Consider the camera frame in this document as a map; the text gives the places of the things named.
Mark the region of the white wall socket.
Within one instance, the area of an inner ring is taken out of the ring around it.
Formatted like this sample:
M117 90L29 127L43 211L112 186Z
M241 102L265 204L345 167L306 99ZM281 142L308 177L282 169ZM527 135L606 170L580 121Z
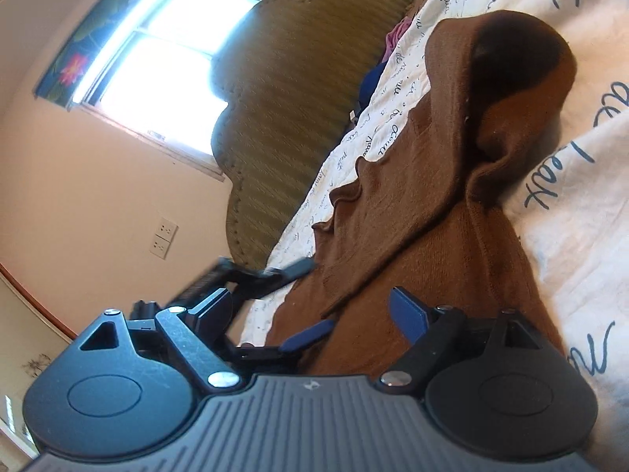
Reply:
M178 225L167 218L161 218L160 223L150 242L149 251L159 259L164 260L171 248Z

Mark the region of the floral lotus window valance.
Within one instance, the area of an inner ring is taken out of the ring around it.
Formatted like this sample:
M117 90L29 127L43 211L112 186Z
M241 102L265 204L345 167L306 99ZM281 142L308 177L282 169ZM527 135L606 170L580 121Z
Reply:
M114 32L141 0L98 0L42 75L34 95L67 108Z

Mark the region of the brown knit garment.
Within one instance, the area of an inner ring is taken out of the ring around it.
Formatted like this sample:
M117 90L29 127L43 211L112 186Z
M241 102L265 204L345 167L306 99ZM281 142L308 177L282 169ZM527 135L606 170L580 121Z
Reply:
M424 61L430 90L384 156L358 159L356 179L331 192L316 268L274 314L270 345L336 323L307 374L378 376L397 361L409 344L389 314L395 287L469 317L515 308L562 342L499 199L557 129L572 50L539 18L497 11L440 21Z

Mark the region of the white script-print duvet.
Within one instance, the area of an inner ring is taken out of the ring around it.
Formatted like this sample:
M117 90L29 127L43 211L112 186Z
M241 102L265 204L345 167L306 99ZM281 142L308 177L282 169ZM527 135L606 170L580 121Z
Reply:
M424 47L436 24L499 10L542 19L575 54L577 77L560 125L502 196L568 362L599 402L590 460L628 466L628 0L427 0L400 39L370 105L320 167L272 250L284 266L315 249L329 194L354 180L401 134L427 92Z

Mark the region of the purple garment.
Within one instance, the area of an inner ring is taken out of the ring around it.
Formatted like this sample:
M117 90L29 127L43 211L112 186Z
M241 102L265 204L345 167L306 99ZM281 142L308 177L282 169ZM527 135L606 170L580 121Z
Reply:
M394 26L394 28L387 33L385 36L385 51L383 53L383 57L381 62L386 63L388 59L391 57L391 54L394 53L395 47L397 47L399 40L404 35L404 33L408 30L410 25L412 24L413 19L404 16L398 24Z

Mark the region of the olive green scalloped headboard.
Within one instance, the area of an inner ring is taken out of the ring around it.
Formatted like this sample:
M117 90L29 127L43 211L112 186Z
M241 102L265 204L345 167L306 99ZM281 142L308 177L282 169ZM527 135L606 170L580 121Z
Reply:
M262 269L329 153L340 143L385 37L425 0L261 0L212 62L226 102L212 132L232 183L231 258Z

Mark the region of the bright window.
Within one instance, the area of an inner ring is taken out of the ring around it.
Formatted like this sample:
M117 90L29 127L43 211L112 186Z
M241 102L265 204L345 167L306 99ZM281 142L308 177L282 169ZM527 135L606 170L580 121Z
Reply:
M261 0L140 0L80 81L72 103L187 155L213 159L213 128L226 110L212 64Z

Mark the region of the dark blue garment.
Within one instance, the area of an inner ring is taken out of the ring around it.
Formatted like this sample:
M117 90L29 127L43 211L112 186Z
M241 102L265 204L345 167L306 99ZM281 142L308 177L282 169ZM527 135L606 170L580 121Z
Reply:
M373 67L370 72L364 76L364 80L362 80L359 88L357 104L355 107L355 113L357 116L361 115L362 111L368 107L385 67L386 63L379 63L379 65Z

